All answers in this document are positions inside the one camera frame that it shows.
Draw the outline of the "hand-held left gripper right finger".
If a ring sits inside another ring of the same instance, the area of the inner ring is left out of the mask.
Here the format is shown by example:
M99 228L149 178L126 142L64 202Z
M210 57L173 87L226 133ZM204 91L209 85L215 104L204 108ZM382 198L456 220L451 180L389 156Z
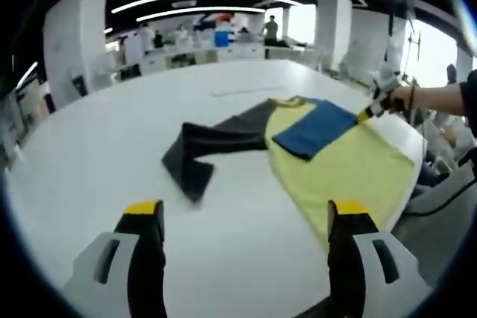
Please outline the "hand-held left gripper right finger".
M355 200L330 200L328 259L333 317L408 317L430 294L417 258Z

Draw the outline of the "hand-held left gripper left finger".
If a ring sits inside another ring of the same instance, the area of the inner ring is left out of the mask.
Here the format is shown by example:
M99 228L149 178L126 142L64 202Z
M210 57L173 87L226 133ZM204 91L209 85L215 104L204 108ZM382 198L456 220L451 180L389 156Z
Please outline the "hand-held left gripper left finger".
M63 296L82 317L166 317L161 200L128 206L74 260Z

